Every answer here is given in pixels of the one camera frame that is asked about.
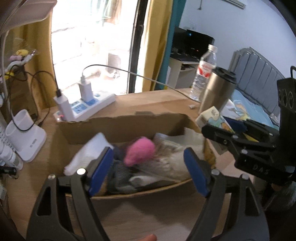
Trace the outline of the cartoon tissue pack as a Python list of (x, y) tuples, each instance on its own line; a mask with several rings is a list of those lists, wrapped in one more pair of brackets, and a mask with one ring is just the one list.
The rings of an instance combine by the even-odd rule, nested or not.
[(212, 106), (211, 108), (201, 112), (200, 115), (196, 118), (195, 123), (199, 128), (202, 128), (206, 124), (210, 124), (214, 127), (234, 133), (232, 127), (225, 120), (225, 118), (220, 115), (215, 106)]

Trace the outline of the white cloth towel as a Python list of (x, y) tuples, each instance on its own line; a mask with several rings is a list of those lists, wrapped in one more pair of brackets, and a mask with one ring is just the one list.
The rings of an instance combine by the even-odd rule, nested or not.
[(97, 133), (75, 154), (71, 162), (65, 166), (64, 175), (71, 176), (79, 168), (86, 168), (92, 160), (100, 156), (105, 147), (114, 149), (114, 146), (107, 141), (103, 133)]
[(199, 159), (204, 159), (204, 141), (205, 138), (201, 133), (195, 132), (193, 129), (185, 128), (185, 147), (192, 148)]

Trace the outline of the grey dotted glove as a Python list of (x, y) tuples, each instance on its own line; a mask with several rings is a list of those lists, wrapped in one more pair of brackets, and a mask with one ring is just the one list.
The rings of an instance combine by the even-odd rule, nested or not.
[(137, 187), (130, 182), (130, 178), (139, 173), (137, 168), (128, 167), (123, 160), (126, 149), (114, 146), (113, 162), (107, 174), (107, 191), (113, 194), (133, 194), (142, 188)]

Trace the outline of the clear bag of items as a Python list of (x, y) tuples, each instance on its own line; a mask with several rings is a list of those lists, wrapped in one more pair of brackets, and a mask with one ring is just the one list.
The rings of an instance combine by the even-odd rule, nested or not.
[(136, 165), (140, 171), (165, 178), (174, 182), (182, 182), (190, 178), (184, 162), (185, 136), (167, 136), (156, 133), (152, 139), (156, 146), (151, 160)]

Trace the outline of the pink plush pouch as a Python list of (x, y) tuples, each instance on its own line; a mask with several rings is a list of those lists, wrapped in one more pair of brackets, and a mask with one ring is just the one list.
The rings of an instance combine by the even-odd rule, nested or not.
[(126, 149), (124, 164), (128, 167), (149, 161), (154, 157), (156, 146), (146, 137), (140, 137)]

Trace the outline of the grey bed headboard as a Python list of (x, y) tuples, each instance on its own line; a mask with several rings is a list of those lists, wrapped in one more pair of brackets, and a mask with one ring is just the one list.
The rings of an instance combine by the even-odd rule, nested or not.
[(277, 81), (282, 73), (252, 47), (233, 53), (228, 70), (237, 78), (236, 89), (249, 101), (276, 118), (280, 118)]

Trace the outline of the steel travel tumbler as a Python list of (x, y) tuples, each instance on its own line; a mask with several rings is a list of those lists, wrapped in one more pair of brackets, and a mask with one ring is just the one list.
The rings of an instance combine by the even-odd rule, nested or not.
[(221, 111), (232, 96), (236, 85), (235, 73), (221, 67), (213, 69), (203, 94), (199, 113), (213, 106)]

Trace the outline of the plastic water bottle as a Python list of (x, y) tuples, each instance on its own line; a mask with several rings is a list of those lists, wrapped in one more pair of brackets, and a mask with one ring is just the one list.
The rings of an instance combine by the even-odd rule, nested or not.
[(190, 98), (200, 102), (201, 93), (205, 89), (212, 70), (216, 67), (218, 48), (214, 45), (208, 45), (208, 51), (201, 57), (197, 67), (196, 75), (190, 90)]

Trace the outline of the white desk lamp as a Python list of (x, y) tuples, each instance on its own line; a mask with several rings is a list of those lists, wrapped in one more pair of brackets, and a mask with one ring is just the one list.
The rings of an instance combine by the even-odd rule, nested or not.
[[(33, 80), (29, 74), (45, 70), (54, 75), (51, 18), (57, 1), (1, 1), (1, 114), (12, 149), (29, 163), (46, 140), (41, 109), (53, 106), (56, 85), (45, 73)], [(36, 49), (30, 62), (5, 79), (9, 57), (18, 49)]]

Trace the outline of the white plastic basket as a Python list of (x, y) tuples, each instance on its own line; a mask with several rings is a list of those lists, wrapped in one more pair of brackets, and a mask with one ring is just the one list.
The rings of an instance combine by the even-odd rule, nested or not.
[(10, 148), (12, 148), (10, 141), (8, 140), (5, 131), (6, 131), (6, 121), (3, 117), (3, 115), (1, 114), (0, 116), (0, 133), (1, 133), (1, 142), (3, 142), (4, 144), (6, 144), (7, 146), (9, 146)]

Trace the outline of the black monitor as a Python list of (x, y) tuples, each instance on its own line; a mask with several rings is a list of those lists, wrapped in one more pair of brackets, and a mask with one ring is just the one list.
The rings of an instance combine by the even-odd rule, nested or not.
[(170, 57), (180, 61), (198, 62), (208, 51), (208, 45), (214, 45), (211, 36), (175, 27)]

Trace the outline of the white air conditioner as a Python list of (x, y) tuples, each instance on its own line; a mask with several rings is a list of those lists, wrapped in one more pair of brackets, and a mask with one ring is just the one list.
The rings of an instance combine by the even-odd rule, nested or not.
[(236, 7), (240, 8), (240, 9), (245, 9), (245, 7), (246, 7), (246, 4), (243, 3), (242, 1), (238, 1), (238, 0), (222, 0), (222, 1), (224, 1), (226, 3), (229, 3), (229, 4), (233, 5), (233, 6), (236, 6)]

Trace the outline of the teal curtain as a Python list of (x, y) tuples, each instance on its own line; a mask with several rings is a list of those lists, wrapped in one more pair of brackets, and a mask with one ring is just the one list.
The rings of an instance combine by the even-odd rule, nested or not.
[(159, 70), (157, 81), (160, 83), (166, 83), (166, 77), (169, 67), (171, 48), (173, 44), (173, 37), (175, 32), (175, 27), (178, 27), (181, 21), (181, 17), (184, 11), (186, 0), (173, 1), (171, 9), (170, 24), (168, 28), (168, 34), (166, 38), (166, 48), (164, 51), (163, 61)]

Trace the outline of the yellow curtain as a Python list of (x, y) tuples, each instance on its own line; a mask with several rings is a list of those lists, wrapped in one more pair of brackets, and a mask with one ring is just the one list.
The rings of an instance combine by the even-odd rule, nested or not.
[(173, 1), (150, 1), (145, 31), (145, 62), (142, 91), (154, 90), (163, 62)]

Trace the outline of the bag of plush toys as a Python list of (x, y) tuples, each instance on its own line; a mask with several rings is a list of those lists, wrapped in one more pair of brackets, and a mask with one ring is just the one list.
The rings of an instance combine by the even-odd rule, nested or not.
[(15, 54), (9, 57), (9, 64), (4, 69), (5, 79), (8, 80), (9, 77), (13, 77), (17, 70), (20, 70), (22, 66), (31, 61), (31, 59), (39, 54), (36, 49), (18, 49)]

